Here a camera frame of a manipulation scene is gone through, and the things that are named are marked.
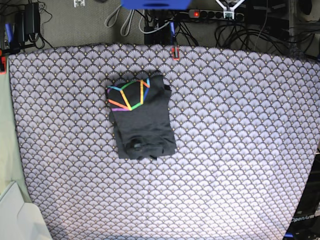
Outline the dark grey T-shirt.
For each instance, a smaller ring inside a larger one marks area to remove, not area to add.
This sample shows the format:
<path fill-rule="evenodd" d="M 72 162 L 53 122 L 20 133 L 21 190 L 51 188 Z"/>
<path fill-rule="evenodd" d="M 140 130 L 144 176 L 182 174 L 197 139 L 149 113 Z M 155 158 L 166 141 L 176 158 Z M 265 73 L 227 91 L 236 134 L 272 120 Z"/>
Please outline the dark grey T-shirt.
<path fill-rule="evenodd" d="M 108 86 L 105 96 L 121 159 L 157 159 L 175 153 L 169 117 L 171 88 L 161 75 Z"/>

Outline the red black table clamp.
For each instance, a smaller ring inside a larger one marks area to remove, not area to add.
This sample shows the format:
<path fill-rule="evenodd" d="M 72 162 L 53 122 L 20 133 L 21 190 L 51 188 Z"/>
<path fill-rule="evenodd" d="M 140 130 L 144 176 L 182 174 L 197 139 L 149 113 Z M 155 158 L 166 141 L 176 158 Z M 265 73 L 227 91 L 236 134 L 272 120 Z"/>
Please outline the red black table clamp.
<path fill-rule="evenodd" d="M 173 60 L 179 60 L 180 59 L 180 48 L 178 45 L 173 45 L 171 49 L 172 58 Z"/>

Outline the fan patterned tablecloth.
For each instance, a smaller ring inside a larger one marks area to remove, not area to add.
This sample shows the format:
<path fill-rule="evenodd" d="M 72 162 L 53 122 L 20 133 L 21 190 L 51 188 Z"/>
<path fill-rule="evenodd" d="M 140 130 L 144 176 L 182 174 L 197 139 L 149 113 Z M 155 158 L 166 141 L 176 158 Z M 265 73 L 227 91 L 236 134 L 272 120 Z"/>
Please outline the fan patterned tablecloth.
<path fill-rule="evenodd" d="M 29 196 L 55 240 L 280 240 L 320 141 L 320 66 L 211 47 L 96 44 L 8 58 Z M 158 75 L 175 150 L 118 155 Z"/>

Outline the light green cloth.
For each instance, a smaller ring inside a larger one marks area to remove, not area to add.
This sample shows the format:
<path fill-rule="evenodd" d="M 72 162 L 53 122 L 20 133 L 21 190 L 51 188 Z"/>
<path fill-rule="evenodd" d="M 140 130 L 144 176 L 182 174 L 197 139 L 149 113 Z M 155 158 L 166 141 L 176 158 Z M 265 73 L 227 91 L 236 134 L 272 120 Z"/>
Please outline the light green cloth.
<path fill-rule="evenodd" d="M 0 192 L 4 193 L 11 182 L 19 186 L 23 200 L 31 203 L 16 133 L 10 67 L 7 59 L 6 73 L 0 74 Z"/>

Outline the black power brick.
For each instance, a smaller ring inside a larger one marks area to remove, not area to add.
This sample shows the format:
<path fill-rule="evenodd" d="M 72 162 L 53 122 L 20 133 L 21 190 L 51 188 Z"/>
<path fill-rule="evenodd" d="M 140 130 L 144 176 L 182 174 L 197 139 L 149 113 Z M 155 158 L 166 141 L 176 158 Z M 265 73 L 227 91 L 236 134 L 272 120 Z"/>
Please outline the black power brick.
<path fill-rule="evenodd" d="M 35 42 L 36 35 L 40 33 L 39 3 L 30 2 L 25 5 L 24 10 L 15 14 L 14 35 L 19 43 L 27 41 Z"/>

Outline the red clamp at left edge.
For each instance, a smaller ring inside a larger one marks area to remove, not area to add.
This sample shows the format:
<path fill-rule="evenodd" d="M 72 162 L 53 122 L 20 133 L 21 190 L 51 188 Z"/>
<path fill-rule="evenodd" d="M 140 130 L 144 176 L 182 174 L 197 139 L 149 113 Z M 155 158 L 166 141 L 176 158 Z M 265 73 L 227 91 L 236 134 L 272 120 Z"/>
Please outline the red clamp at left edge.
<path fill-rule="evenodd" d="M 7 73 L 7 59 L 4 51 L 0 49 L 0 74 L 4 75 Z"/>

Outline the white plastic bin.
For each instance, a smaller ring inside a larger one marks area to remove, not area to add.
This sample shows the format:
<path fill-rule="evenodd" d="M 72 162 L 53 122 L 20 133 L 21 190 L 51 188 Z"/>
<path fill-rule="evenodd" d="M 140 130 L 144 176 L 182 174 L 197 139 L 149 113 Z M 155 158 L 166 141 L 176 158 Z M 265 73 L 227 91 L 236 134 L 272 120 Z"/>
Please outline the white plastic bin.
<path fill-rule="evenodd" d="M 12 181 L 0 195 L 2 240 L 51 240 L 40 209 L 25 202 L 18 184 Z"/>

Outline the black OpenArm box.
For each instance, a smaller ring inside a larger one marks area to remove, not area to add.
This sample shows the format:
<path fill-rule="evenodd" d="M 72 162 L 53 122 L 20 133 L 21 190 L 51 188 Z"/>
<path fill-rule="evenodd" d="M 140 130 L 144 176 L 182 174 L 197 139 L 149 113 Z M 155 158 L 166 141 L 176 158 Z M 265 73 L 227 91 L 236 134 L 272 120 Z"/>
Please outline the black OpenArm box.
<path fill-rule="evenodd" d="M 315 159 L 285 240 L 318 240 L 320 238 L 320 153 Z"/>

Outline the black power strip red switch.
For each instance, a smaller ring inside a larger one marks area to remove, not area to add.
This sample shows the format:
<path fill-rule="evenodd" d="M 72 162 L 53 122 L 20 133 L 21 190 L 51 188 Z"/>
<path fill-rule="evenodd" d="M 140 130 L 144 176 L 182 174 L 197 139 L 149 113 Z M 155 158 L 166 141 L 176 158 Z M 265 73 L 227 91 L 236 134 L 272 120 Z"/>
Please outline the black power strip red switch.
<path fill-rule="evenodd" d="M 242 13 L 235 13 L 234 17 L 231 14 L 224 14 L 220 10 L 199 10 L 199 9 L 189 9 L 186 13 L 186 16 L 192 20 L 200 21 L 235 21 L 235 22 L 244 22 L 245 15 Z"/>

